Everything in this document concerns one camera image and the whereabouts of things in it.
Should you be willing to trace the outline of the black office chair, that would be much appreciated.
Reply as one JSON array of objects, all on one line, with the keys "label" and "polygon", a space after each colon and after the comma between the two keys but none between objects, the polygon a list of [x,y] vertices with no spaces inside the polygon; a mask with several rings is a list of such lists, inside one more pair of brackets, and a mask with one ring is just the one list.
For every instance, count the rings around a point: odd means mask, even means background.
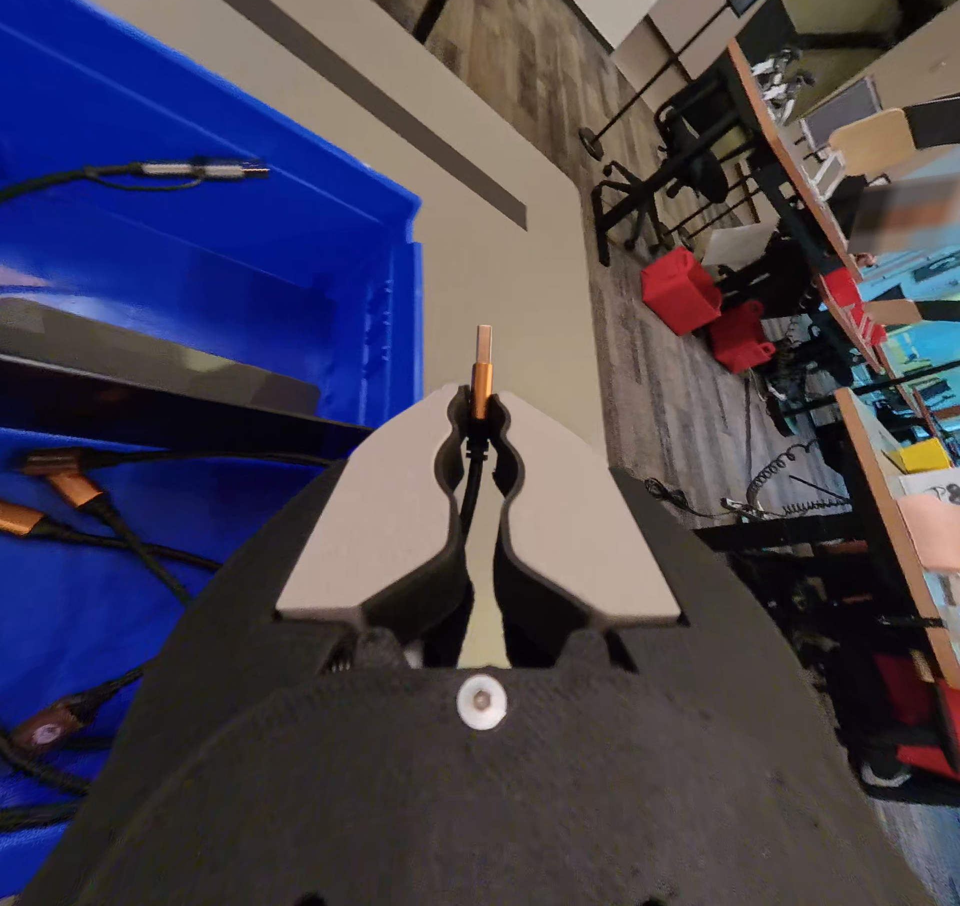
[{"label": "black office chair", "polygon": [[731,183],[724,163],[749,151],[755,142],[747,107],[732,67],[716,63],[655,112],[662,161],[651,176],[641,179],[614,160],[604,166],[603,180],[590,193],[601,265],[611,262],[609,232],[629,216],[634,220],[627,249],[636,247],[645,219],[653,225],[657,242],[663,243],[663,225],[656,211],[660,192],[674,198],[682,189],[690,189],[708,203],[726,201]]}]

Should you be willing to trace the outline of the long wooden edged table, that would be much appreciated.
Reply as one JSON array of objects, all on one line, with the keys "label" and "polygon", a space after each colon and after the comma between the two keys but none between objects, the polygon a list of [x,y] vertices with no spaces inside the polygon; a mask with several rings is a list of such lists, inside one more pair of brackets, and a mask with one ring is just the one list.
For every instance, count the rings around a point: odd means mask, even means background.
[{"label": "long wooden edged table", "polygon": [[847,238],[814,185],[803,160],[785,133],[776,125],[764,102],[752,66],[736,39],[726,44],[717,63],[726,72],[730,96],[741,125],[757,137],[750,156],[750,174],[778,215],[778,223],[798,242],[808,262],[811,283],[850,346],[856,348],[871,371],[883,370],[871,336],[875,324],[869,318],[855,321],[851,305],[838,304],[826,278],[842,269],[849,280],[861,280],[860,269],[848,252]]}]

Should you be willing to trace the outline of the short wooden edged table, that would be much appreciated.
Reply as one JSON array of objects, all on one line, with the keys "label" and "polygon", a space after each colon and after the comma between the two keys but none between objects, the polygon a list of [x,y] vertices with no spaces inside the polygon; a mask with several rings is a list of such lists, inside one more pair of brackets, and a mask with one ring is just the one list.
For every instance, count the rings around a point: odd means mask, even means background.
[{"label": "short wooden edged table", "polygon": [[866,492],[857,499],[862,514],[876,513],[882,541],[894,554],[893,567],[903,578],[927,636],[936,674],[954,689],[959,688],[958,660],[958,570],[925,564],[931,552],[947,558],[958,553],[958,517],[934,497],[930,506],[910,505],[901,483],[905,474],[896,462],[894,439],[874,413],[850,389],[835,395],[841,419],[857,464],[854,474],[862,479]]}]

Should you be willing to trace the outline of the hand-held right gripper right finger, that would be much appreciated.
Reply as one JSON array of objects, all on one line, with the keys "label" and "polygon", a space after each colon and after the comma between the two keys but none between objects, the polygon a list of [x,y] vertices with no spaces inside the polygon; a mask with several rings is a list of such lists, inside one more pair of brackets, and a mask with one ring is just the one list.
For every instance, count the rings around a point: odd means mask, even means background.
[{"label": "hand-held right gripper right finger", "polygon": [[606,459],[519,396],[490,399],[501,506],[493,591],[510,659],[573,632],[678,625],[682,609]]}]

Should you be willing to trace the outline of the red plastic bin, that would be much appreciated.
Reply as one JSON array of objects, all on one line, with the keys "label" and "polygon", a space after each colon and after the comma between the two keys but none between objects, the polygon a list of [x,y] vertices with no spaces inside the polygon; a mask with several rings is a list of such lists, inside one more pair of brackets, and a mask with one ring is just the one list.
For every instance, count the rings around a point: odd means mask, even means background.
[{"label": "red plastic bin", "polygon": [[711,354],[726,371],[742,374],[773,360],[776,347],[763,330],[763,316],[762,303],[750,299],[705,328]]},{"label": "red plastic bin", "polygon": [[722,294],[714,279],[684,247],[644,267],[640,287],[643,304],[676,336],[701,330],[722,312]]}]

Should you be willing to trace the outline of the black bin divider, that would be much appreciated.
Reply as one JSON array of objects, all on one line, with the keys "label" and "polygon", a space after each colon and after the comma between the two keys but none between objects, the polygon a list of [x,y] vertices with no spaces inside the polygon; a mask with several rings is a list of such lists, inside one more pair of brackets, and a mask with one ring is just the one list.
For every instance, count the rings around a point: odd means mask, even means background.
[{"label": "black bin divider", "polygon": [[317,387],[2,297],[1,425],[183,452],[339,459],[371,428],[315,415]]}]

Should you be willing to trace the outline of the small yellow box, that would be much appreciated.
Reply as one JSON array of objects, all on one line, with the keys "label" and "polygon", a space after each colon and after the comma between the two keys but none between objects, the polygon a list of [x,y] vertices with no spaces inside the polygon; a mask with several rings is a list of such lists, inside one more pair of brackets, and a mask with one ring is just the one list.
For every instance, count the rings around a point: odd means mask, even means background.
[{"label": "small yellow box", "polygon": [[912,445],[894,447],[884,455],[906,475],[939,472],[954,467],[949,449],[936,437]]}]

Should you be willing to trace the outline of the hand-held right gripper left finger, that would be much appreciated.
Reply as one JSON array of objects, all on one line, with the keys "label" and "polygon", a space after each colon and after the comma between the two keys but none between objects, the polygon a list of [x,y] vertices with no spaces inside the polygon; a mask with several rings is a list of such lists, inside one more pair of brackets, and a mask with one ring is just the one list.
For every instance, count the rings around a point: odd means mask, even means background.
[{"label": "hand-held right gripper left finger", "polygon": [[455,490],[467,390],[446,384],[350,455],[276,601],[292,621],[389,629],[413,644],[470,589]]}]

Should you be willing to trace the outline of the red tray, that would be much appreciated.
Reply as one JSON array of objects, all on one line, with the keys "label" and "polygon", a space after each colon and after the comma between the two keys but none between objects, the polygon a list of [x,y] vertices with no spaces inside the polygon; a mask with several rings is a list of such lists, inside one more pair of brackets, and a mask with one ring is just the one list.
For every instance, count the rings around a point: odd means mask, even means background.
[{"label": "red tray", "polygon": [[818,275],[814,285],[827,312],[855,347],[873,348],[886,341],[884,326],[871,319],[865,311],[858,283],[845,267],[841,266],[827,275]]}]

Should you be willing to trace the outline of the white paper sheet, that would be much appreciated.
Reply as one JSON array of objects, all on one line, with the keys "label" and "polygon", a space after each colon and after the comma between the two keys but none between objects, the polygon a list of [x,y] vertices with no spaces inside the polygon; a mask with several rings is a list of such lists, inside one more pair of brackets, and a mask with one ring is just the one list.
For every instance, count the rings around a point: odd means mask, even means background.
[{"label": "white paper sheet", "polygon": [[738,269],[759,260],[777,227],[773,223],[713,229],[702,249],[700,262],[707,268]]}]

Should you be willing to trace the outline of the blue plastic bin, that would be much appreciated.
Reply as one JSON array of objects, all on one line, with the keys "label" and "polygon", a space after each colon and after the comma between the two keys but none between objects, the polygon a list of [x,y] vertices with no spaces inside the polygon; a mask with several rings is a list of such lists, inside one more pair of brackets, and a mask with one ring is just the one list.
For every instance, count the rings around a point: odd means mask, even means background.
[{"label": "blue plastic bin", "polygon": [[[318,388],[422,392],[420,200],[87,0],[2,0],[2,297]],[[214,571],[333,459],[2,428],[2,895]]]}]

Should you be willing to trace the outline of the dark grey tape strip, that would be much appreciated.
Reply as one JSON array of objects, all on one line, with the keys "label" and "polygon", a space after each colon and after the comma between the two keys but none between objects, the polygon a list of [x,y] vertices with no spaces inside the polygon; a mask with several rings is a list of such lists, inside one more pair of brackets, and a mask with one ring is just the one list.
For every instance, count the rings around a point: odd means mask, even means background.
[{"label": "dark grey tape strip", "polygon": [[222,0],[312,72],[425,155],[512,223],[527,230],[527,208],[272,0]]}]

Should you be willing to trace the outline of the beige and black panel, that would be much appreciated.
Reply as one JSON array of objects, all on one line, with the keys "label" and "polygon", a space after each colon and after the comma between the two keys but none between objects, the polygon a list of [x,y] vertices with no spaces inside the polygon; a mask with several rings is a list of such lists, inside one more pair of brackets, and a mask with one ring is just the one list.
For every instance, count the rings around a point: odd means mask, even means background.
[{"label": "beige and black panel", "polygon": [[835,130],[827,140],[848,176],[876,176],[930,149],[959,144],[959,96],[876,113]]}]

